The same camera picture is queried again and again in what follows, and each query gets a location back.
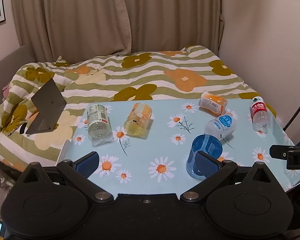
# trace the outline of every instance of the wall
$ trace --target wall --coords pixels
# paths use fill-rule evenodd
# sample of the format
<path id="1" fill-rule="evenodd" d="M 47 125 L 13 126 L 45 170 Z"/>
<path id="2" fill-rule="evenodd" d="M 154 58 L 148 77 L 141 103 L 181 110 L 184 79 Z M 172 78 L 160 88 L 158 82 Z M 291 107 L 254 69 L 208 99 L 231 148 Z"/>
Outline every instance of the wall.
<path id="1" fill-rule="evenodd" d="M 219 57 L 260 92 L 284 126 L 300 105 L 300 0 L 222 0 Z M 300 114 L 287 129 L 300 140 Z"/>
<path id="2" fill-rule="evenodd" d="M 0 23 L 0 60 L 19 48 L 16 28 L 13 21 L 11 0 L 3 0 L 6 21 Z"/>

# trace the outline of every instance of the curtain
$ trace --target curtain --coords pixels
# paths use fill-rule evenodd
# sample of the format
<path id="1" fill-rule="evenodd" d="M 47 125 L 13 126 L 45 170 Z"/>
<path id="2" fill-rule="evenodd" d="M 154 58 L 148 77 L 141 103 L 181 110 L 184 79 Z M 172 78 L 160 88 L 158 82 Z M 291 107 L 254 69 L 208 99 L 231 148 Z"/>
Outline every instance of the curtain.
<path id="1" fill-rule="evenodd" d="M 132 52 L 202 45 L 218 54 L 220 0 L 125 0 Z"/>
<path id="2" fill-rule="evenodd" d="M 124 0 L 12 0 L 12 9 L 20 45 L 39 62 L 131 51 Z"/>

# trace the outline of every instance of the open laptop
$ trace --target open laptop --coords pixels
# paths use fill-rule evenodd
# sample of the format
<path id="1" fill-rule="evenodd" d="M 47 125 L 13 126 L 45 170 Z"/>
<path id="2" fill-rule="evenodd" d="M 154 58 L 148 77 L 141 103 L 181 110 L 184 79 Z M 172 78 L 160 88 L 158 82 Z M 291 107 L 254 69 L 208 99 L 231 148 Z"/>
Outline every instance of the open laptop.
<path id="1" fill-rule="evenodd" d="M 26 134 L 53 131 L 66 106 L 66 101 L 56 83 L 51 78 L 31 98 L 38 109 L 38 115 L 31 123 Z"/>

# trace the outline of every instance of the light blue tablecloth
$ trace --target light blue tablecloth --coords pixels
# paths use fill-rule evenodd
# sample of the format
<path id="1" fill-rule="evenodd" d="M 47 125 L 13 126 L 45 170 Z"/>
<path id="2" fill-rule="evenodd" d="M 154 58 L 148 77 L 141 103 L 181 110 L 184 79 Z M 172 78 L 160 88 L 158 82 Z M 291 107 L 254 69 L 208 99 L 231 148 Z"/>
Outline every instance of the light blue tablecloth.
<path id="1" fill-rule="evenodd" d="M 215 117 L 198 109 L 198 99 L 143 101 L 151 106 L 154 113 L 147 139 L 126 135 L 119 139 L 117 135 L 122 136 L 120 131 L 125 133 L 122 130 L 123 123 L 136 102 L 100 103 L 108 109 L 114 140 L 98 147 L 92 147 L 88 139 L 87 125 L 84 124 L 87 118 L 85 112 L 65 158 L 74 161 L 91 151 L 97 151 L 100 156 L 99 168 L 89 180 L 114 197 L 118 193 L 176 193 L 179 197 L 181 193 L 201 182 L 188 175 L 186 160 L 194 138 L 204 134 L 205 124 Z M 252 166 L 255 161 L 264 161 L 284 190 L 288 190 L 300 181 L 300 171 L 287 170 L 286 161 L 272 159 L 269 148 L 273 144 L 293 143 L 270 111 L 271 128 L 268 133 L 255 132 L 251 124 L 249 105 L 250 100 L 247 99 L 228 100 L 227 110 L 236 119 L 237 127 L 232 139 L 227 140 L 227 143 L 221 141 L 221 157 L 235 161 L 240 166 Z M 178 118 L 184 126 L 175 122 Z"/>

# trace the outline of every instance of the floral comforter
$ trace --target floral comforter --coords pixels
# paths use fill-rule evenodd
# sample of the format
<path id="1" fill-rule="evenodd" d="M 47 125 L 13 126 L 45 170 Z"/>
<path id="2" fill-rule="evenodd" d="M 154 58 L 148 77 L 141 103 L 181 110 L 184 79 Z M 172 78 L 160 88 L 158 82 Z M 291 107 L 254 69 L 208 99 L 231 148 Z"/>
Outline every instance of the floral comforter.
<path id="1" fill-rule="evenodd" d="M 66 99 L 52 132 L 20 134 L 37 115 L 31 97 L 50 78 Z M 69 65 L 59 57 L 54 63 L 22 66 L 10 83 L 7 99 L 0 105 L 0 161 L 23 171 L 28 163 L 55 165 L 66 139 L 71 139 L 82 115 L 92 102 L 200 98 L 207 90 L 225 98 L 258 95 L 226 67 L 209 49 L 188 46 L 181 51 L 100 56 Z"/>

